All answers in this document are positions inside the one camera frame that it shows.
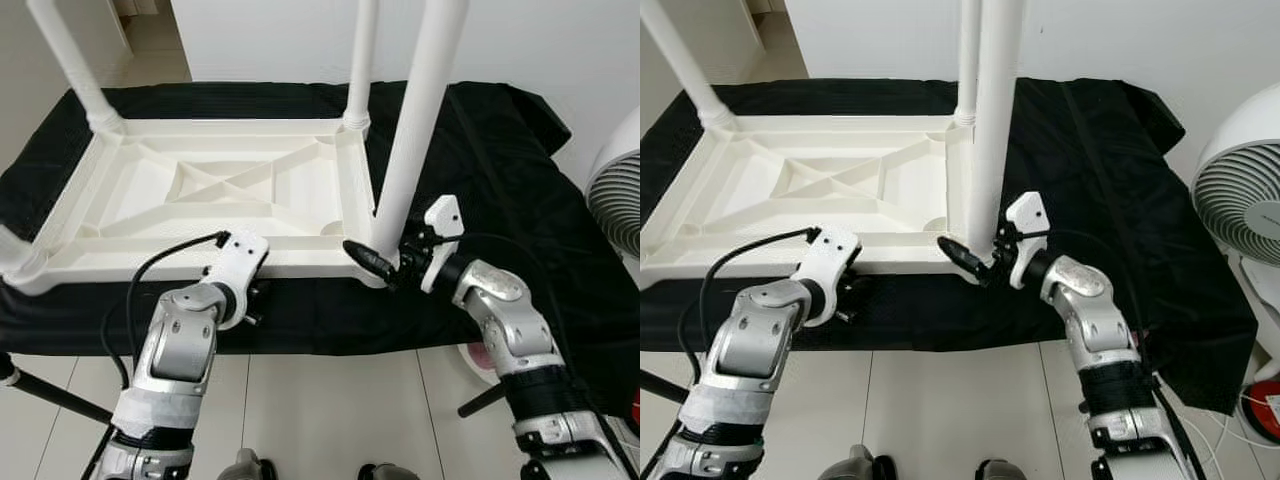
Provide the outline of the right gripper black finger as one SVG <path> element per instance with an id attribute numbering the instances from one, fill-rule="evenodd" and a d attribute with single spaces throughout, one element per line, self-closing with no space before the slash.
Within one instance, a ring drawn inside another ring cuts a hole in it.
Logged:
<path id="1" fill-rule="evenodd" d="M 941 236 L 937 238 L 937 246 L 964 273 L 973 275 L 975 279 L 986 279 L 989 275 L 989 266 L 965 244 Z"/>
<path id="2" fill-rule="evenodd" d="M 397 266 L 393 262 L 366 244 L 353 239 L 343 239 L 342 248 L 357 266 L 379 280 L 390 282 L 397 274 Z"/>

